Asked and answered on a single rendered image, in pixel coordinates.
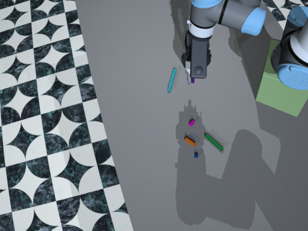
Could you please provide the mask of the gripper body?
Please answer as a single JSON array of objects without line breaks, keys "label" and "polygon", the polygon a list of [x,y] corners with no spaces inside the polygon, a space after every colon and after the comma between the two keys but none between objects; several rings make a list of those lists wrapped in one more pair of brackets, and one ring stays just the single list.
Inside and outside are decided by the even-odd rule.
[{"label": "gripper body", "polygon": [[189,29],[186,30],[186,34],[185,34],[185,52],[187,53],[186,54],[186,58],[188,60],[191,60],[191,40],[194,39],[196,41],[199,41],[199,42],[205,42],[207,41],[207,59],[209,58],[209,54],[211,53],[211,50],[209,50],[209,47],[210,47],[210,41],[209,39],[212,37],[209,36],[209,37],[206,37],[206,38],[201,38],[201,37],[197,37],[195,35],[193,35]]}]

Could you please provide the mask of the green rod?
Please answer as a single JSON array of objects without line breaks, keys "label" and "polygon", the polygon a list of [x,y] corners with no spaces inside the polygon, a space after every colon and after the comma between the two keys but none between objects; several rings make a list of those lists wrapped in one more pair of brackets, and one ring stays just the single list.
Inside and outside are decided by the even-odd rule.
[{"label": "green rod", "polygon": [[212,137],[210,137],[208,134],[205,135],[205,137],[211,142],[213,143],[221,152],[224,150],[224,148],[219,145]]}]

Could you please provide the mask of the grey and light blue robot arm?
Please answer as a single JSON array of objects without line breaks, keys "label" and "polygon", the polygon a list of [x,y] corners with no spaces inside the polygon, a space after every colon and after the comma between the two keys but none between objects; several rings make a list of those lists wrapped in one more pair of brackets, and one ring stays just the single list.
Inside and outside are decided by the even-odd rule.
[{"label": "grey and light blue robot arm", "polygon": [[[266,11],[261,0],[191,0],[189,31],[196,37],[210,37],[216,23],[257,36],[263,27]],[[191,40],[190,77],[207,77],[208,41]],[[271,55],[271,65],[278,79],[287,87],[308,90],[308,7],[290,10],[281,42]]]}]

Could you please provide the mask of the orange rod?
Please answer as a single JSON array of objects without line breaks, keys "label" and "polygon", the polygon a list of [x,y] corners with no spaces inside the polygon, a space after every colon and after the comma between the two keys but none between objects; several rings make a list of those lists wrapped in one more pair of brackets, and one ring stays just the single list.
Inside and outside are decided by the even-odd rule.
[{"label": "orange rod", "polygon": [[194,143],[193,141],[191,141],[189,138],[185,138],[184,139],[186,142],[188,142],[190,145],[192,145],[193,147],[196,145],[196,143]]}]

